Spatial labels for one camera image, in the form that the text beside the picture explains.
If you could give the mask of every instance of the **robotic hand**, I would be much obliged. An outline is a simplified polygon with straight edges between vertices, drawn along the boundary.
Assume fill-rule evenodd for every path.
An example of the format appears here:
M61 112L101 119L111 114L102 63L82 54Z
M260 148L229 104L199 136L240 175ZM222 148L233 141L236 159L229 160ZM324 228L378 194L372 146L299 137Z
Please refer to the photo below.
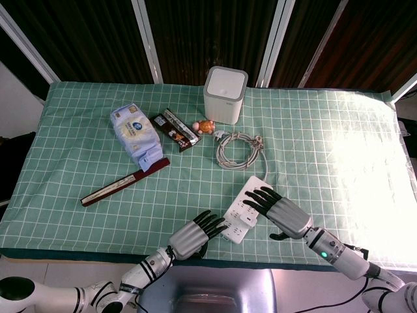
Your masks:
M271 239L304 238L306 245L352 280L371 279L362 300L375 313L417 313L417 283L404 282L389 271L368 262L327 230L313 227L311 217L295 203L267 187L246 192L255 201L243 202L277 225L282 233Z
M210 210L201 213L169 238L167 248L159 248L124 274L118 291L112 282L86 288L51 288L28 278L4 278L0 280L0 311L17 313L35 305L39 313L82 313L90 304L98 313L119 313L132 297L136 302L147 286L166 273L174 259L189 258L226 229L219 226L223 221L210 215Z

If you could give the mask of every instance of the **electrical outlet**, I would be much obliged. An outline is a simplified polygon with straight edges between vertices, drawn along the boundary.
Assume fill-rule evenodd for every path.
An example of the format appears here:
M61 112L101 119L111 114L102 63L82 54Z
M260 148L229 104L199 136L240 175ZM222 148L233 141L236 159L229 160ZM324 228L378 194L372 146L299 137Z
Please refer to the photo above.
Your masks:
M244 204L243 200L253 201L251 197L245 195L245 192L253 192L254 189L259 189L262 186L271 188L270 185L260 180L256 176L251 176L248 179L242 190L237 195L236 199L233 201L223 216L225 218L223 225L229 226L226 230L222 231L222 235L224 237L232 240L234 243L239 244L242 242L246 233L255 227L259 213L255 209L252 209L249 205Z

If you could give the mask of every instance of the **small toy figure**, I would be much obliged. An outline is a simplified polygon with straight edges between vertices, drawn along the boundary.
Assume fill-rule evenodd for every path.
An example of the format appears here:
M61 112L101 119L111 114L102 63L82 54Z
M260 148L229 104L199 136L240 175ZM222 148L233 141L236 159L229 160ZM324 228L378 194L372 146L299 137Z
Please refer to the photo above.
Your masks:
M215 128L214 121L198 121L193 123L193 130L199 134L205 133L211 135Z

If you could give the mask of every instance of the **chocolate bar wrapper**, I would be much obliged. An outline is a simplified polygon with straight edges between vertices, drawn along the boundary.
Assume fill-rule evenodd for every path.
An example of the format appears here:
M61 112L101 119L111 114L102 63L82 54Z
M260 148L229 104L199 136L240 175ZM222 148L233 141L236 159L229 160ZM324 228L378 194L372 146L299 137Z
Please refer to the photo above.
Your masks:
M180 152L195 145L200 137L169 109L151 118L151 123L180 146Z

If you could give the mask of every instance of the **plastic package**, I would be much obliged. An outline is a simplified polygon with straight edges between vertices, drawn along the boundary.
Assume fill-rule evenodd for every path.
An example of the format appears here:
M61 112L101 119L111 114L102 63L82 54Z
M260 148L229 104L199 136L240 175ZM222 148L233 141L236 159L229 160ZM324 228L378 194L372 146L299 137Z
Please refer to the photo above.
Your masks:
M158 134L135 104L113 111L110 119L117 138L143 171L163 157Z

